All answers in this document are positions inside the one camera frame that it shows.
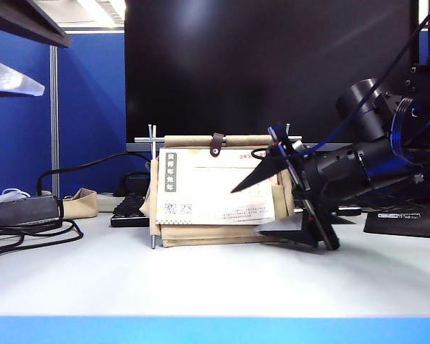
power strip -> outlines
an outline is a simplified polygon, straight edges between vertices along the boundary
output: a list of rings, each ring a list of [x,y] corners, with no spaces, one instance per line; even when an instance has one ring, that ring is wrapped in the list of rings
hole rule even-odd
[[[97,194],[97,205],[100,213],[113,213],[113,209],[122,201],[124,201],[124,197],[114,197],[111,193]]]

shelf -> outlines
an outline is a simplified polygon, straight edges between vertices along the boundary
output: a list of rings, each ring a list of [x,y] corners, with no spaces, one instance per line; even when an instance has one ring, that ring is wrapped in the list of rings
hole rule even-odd
[[[0,0],[0,30],[58,47],[71,41],[32,0]]]

qr code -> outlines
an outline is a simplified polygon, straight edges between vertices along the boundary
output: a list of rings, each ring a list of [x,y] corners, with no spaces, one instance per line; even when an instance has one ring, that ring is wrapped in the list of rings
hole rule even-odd
[[[189,215],[193,213],[193,204],[182,204],[180,208],[180,214]]]
[[[175,203],[165,203],[164,214],[177,214],[177,205]]]

white desk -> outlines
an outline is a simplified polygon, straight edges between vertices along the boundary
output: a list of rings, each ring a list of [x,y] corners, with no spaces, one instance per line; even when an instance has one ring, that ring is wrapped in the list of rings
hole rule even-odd
[[[150,248],[148,229],[78,220],[77,242],[0,257],[0,315],[430,315],[430,239],[338,225],[328,252],[274,244]]]

power adapter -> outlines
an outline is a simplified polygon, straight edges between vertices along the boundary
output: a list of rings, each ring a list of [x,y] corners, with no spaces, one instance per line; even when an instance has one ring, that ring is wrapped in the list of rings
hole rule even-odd
[[[56,196],[36,196],[0,203],[0,226],[46,224],[61,219]]]

